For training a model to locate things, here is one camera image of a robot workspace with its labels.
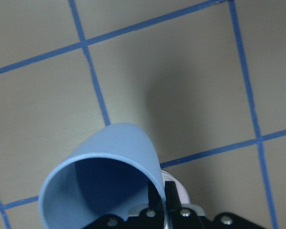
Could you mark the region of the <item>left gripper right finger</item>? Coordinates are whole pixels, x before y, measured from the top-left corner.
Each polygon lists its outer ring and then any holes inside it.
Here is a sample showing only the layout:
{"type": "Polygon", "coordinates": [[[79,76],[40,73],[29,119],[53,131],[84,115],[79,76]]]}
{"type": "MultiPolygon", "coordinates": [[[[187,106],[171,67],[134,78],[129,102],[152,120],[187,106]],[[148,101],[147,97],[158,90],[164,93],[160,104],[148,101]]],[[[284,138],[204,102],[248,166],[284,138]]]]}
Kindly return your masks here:
{"type": "Polygon", "coordinates": [[[165,181],[164,189],[166,196],[166,213],[168,218],[168,226],[170,229],[176,229],[176,223],[178,221],[177,213],[181,208],[181,202],[175,182],[165,181]]]}

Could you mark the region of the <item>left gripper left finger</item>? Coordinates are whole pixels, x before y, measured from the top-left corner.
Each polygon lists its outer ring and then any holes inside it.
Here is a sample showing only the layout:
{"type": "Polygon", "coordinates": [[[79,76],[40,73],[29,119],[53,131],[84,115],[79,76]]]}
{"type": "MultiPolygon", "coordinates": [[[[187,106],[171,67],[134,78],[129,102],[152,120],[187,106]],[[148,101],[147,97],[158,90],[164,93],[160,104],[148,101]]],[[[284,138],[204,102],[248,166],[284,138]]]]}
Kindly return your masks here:
{"type": "Polygon", "coordinates": [[[151,181],[148,182],[148,209],[164,210],[163,200],[151,181]]]}

